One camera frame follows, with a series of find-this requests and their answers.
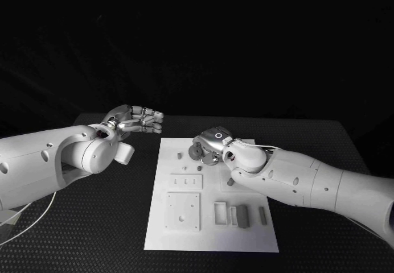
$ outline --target table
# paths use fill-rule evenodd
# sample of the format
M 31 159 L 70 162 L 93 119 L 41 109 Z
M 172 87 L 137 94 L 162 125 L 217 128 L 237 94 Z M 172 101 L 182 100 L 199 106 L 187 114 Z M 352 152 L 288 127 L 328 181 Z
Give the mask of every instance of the table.
M 106 114 L 81 114 L 90 125 Z M 143 251 L 161 137 L 192 138 L 214 126 L 305 153 L 326 164 L 368 173 L 357 148 L 337 121 L 166 116 L 163 133 L 133 133 L 127 166 L 113 162 L 100 175 L 78 180 L 57 195 L 52 208 L 28 233 L 5 245 L 0 272 L 270 272 L 393 271 L 390 246 L 345 217 L 288 206 L 269 198 L 279 254 Z M 18 234 L 42 214 L 52 196 L 22 214 Z

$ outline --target hole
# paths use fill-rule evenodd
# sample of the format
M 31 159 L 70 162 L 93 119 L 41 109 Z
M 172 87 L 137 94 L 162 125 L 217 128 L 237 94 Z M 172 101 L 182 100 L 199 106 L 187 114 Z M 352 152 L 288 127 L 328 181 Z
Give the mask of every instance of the hole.
M 48 162 L 49 160 L 49 153 L 47 151 L 41 152 L 41 157 L 44 158 L 44 161 Z
M 9 172 L 9 164 L 6 162 L 3 162 L 0 164 L 0 171 L 6 174 Z

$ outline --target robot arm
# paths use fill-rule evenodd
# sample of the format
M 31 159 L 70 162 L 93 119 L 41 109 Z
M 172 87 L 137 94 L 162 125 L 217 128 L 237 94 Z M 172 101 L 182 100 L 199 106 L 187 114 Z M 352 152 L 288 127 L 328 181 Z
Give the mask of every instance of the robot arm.
M 344 215 L 394 247 L 394 179 L 334 168 L 298 152 L 251 145 L 221 127 L 197 136 L 189 154 L 208 165 L 224 161 L 234 181 L 288 205 Z
M 111 161 L 129 164 L 130 132 L 161 133 L 163 113 L 123 105 L 100 124 L 0 139 L 0 210 L 41 199 L 75 180 L 101 173 Z

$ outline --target black table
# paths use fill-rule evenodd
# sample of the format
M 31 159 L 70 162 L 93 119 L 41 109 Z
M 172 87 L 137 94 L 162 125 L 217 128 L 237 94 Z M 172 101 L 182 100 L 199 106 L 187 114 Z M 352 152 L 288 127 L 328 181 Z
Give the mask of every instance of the black table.
M 103 118 L 81 114 L 75 124 Z M 192 138 L 220 125 L 257 144 L 368 173 L 337 121 L 166 116 L 161 135 L 133 133 L 126 140 L 136 148 L 129 165 L 113 162 L 58 192 L 41 222 L 2 249 L 2 272 L 394 272 L 390 246 L 345 217 L 270 198 L 279 254 L 145 251 L 161 138 Z M 39 217 L 51 198 L 29 207 L 12 235 Z

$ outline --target dark curtain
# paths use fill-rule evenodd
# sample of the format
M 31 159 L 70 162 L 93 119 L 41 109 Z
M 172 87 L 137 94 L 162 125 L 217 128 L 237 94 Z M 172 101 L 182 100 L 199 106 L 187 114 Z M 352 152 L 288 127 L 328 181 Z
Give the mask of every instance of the dark curtain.
M 122 104 L 335 119 L 354 140 L 394 114 L 390 6 L 168 6 L 10 16 L 2 26 L 2 137 Z

